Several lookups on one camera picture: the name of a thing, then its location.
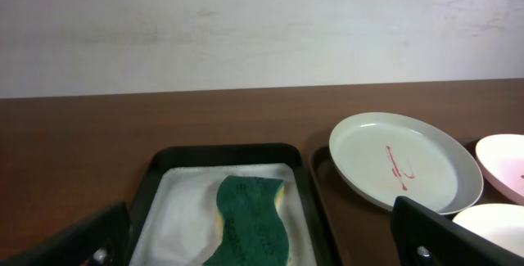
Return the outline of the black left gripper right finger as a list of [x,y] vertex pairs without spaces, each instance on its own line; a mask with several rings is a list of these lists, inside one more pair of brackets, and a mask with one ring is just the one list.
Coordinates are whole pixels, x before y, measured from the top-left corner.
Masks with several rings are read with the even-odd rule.
[[391,232],[402,266],[523,265],[523,258],[497,246],[433,210],[398,196]]

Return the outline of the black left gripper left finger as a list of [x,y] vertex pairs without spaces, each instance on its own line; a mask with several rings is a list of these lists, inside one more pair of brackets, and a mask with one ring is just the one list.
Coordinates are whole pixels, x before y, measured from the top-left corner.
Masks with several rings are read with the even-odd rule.
[[126,204],[116,202],[1,264],[98,265],[94,254],[101,250],[106,255],[103,265],[123,265],[129,229]]

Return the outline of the cream white plate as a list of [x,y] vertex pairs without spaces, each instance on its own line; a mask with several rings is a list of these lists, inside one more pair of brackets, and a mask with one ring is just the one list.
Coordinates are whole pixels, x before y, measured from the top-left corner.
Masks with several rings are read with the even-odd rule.
[[524,218],[521,205],[475,205],[458,213],[453,222],[505,250],[523,256]]

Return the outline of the grey-green plate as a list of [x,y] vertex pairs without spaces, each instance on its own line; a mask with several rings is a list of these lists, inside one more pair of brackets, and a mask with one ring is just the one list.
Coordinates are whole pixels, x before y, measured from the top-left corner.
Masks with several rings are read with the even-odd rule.
[[461,143],[405,115],[347,117],[331,131],[328,147],[347,185],[385,210],[406,196],[438,214],[457,214],[484,191],[481,170]]

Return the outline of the pink plate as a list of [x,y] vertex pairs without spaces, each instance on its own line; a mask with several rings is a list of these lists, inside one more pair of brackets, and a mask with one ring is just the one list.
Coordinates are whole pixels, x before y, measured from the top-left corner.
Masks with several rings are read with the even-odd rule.
[[495,134],[475,147],[484,178],[502,195],[523,205],[523,135]]

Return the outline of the green yellow sponge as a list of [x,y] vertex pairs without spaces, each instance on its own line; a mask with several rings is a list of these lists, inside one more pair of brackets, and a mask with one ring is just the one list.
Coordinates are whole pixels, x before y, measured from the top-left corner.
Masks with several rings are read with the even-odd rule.
[[221,242],[208,266],[286,266],[290,242],[278,213],[284,181],[276,178],[226,177],[217,191]]

